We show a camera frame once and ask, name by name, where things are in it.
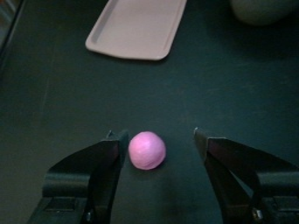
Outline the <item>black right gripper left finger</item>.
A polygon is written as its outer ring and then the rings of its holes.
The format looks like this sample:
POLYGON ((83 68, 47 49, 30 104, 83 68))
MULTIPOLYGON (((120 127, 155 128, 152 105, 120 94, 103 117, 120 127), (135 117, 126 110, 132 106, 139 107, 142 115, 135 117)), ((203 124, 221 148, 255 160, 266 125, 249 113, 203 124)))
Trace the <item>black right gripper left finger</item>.
POLYGON ((26 224, 110 224, 127 147, 128 132, 111 132, 47 171, 26 224))

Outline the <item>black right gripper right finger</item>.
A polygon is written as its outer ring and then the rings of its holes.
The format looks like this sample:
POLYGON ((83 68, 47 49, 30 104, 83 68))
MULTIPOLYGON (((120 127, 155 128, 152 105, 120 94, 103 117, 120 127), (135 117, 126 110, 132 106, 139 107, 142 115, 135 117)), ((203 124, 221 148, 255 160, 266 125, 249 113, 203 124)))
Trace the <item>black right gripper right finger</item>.
POLYGON ((202 129, 194 141, 223 224, 299 224, 299 167, 202 129))

